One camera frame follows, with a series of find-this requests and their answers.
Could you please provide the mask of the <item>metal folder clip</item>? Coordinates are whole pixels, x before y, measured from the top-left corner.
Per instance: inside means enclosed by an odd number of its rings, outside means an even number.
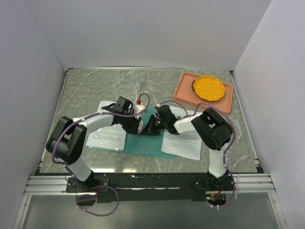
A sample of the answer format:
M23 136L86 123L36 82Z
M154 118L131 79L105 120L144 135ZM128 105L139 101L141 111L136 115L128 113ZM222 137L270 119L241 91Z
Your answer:
M143 129L143 121L140 121L138 125L138 136L141 136L142 129Z

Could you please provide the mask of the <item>printed paper sheet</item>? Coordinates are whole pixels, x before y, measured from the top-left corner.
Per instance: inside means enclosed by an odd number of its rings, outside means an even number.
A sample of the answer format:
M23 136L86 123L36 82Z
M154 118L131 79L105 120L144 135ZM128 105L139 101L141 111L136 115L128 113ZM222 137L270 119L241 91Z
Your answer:
M195 131L173 135L165 130L161 151L166 154L199 161L201 158L201 146L202 140Z
M121 125L113 124L114 115L103 109L110 105L110 101L101 101L97 115L86 120L87 142L86 147L122 151L125 146L126 132Z

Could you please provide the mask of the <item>teal file folder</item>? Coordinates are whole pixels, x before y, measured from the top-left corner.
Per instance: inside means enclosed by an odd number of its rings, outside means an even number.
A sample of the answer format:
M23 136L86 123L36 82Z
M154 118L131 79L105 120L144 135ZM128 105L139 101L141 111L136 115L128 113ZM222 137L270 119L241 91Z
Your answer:
M124 130L127 130L127 135L125 139L125 146L123 153L130 155L141 155L150 157L159 157L166 159L176 159L176 156L164 153L161 151L163 143L164 131L160 132L160 135L142 135L137 136L137 132L131 134L130 130L135 130L135 128L129 128L128 125L124 124Z

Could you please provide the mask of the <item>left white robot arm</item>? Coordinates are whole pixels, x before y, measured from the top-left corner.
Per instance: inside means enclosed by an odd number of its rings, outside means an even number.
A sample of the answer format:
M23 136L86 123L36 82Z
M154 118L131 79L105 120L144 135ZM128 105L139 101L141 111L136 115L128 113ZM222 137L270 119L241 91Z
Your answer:
M141 114L147 110L140 100L133 104L119 97L117 102L104 106L99 111L79 118L63 116L53 129L46 151L51 153L53 163L63 165L74 176L77 186L84 192L91 191L98 183L94 172L81 157L83 148L91 133L100 128L121 125L129 134L138 134Z

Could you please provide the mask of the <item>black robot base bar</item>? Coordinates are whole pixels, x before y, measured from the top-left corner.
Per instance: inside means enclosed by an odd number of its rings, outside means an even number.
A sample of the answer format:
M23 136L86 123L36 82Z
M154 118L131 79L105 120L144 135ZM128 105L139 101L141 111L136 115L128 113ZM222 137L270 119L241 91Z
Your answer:
M88 194L97 203L119 201L185 200L206 201L207 193L217 196L234 191L228 173L220 178L210 173L96 173L91 181L67 180L69 194Z

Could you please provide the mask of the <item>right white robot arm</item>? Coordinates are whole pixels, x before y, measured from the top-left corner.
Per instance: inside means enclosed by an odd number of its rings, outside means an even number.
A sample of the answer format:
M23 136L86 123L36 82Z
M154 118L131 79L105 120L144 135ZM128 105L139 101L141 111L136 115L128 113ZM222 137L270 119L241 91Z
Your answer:
M168 105L162 105L156 107L156 113L150 116L141 134L159 135L162 130L173 135L195 131L209 148L210 159L206 179L199 186L206 190L219 190L225 186L229 174L226 153L234 134L231 124L212 108L190 117L178 118Z

